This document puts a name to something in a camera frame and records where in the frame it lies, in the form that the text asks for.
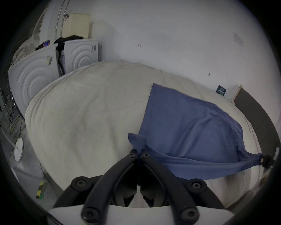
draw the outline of sticker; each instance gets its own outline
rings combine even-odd
[[[47,63],[48,63],[48,65],[51,65],[52,59],[53,59],[52,56],[47,56]]]

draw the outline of dark gray panel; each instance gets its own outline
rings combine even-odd
[[[274,156],[276,147],[280,147],[281,143],[277,131],[265,110],[243,88],[240,89],[234,103],[252,124],[262,153]]]

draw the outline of blue cloth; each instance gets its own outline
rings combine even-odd
[[[213,179],[260,165],[245,150],[242,127],[210,102],[153,84],[139,134],[130,143],[177,177]]]

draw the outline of white fabric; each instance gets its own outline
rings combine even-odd
[[[35,52],[35,49],[38,46],[38,36],[39,34],[36,33],[20,45],[19,49],[13,56],[11,67],[25,56]]]
[[[246,150],[261,152],[250,122],[216,92],[139,63],[99,62],[51,83],[26,111],[35,153],[63,190],[75,177],[104,174],[127,155],[132,149],[128,133],[138,133],[153,83],[216,104],[242,126]],[[262,172],[255,166],[206,182],[228,207],[254,187]]]

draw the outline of white round base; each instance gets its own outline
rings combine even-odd
[[[15,160],[17,162],[19,162],[21,160],[22,151],[23,151],[23,140],[22,140],[22,138],[19,138],[15,145],[17,147],[17,148],[14,149]]]

